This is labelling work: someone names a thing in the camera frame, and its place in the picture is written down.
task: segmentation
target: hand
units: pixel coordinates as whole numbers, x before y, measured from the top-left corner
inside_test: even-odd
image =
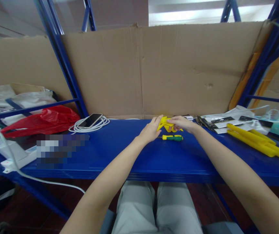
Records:
[[[168,120],[168,123],[174,124],[174,130],[179,131],[181,128],[185,129],[189,133],[193,133],[193,130],[199,125],[191,122],[190,120],[182,117],[182,116],[174,116],[170,120]]]
[[[137,138],[143,141],[145,144],[154,141],[161,132],[161,130],[157,131],[157,129],[162,117],[163,115],[160,115],[159,117],[153,117],[151,122],[146,125]]]

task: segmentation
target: floor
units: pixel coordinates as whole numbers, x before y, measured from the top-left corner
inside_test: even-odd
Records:
[[[77,179],[50,180],[73,184],[85,190],[93,182],[92,180]],[[158,187],[157,182],[152,182],[152,185],[155,189]],[[210,184],[187,185],[203,225],[219,221],[231,221],[229,214]],[[252,221],[230,188],[225,184],[216,186],[233,211],[240,227],[243,230],[249,228]],[[47,188],[71,211],[73,211],[82,197],[82,193],[73,188],[56,185],[47,185]],[[279,197],[279,187],[271,187],[271,189]],[[109,207],[112,211],[116,211],[118,196],[118,194],[115,196]],[[57,234],[65,224],[65,220],[53,213],[49,208],[20,187],[17,188],[15,195],[7,207],[0,212],[0,222],[9,223],[10,227],[8,229],[10,233],[19,234]]]

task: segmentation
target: white bag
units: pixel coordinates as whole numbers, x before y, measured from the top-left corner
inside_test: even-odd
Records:
[[[55,103],[53,92],[46,89],[44,92],[28,92],[22,94],[15,94],[12,87],[7,85],[0,86],[0,113],[8,112],[17,109],[24,109],[29,107],[36,107]],[[32,111],[31,114],[40,114],[42,110]],[[1,119],[7,126],[17,122],[26,117],[24,114],[13,115]]]

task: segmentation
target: ceiling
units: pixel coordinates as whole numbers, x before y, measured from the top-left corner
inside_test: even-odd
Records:
[[[263,21],[274,0],[237,0],[242,21]],[[65,33],[79,32],[83,0],[54,0]],[[97,30],[220,22],[225,0],[91,0]],[[231,13],[229,22],[234,18]],[[33,0],[0,0],[0,37],[45,35]]]

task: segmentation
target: phone screen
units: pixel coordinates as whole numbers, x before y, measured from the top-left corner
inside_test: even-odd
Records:
[[[82,124],[80,124],[79,127],[90,127],[90,126],[92,126],[101,116],[102,116],[102,114],[91,114],[91,116],[88,117]]]

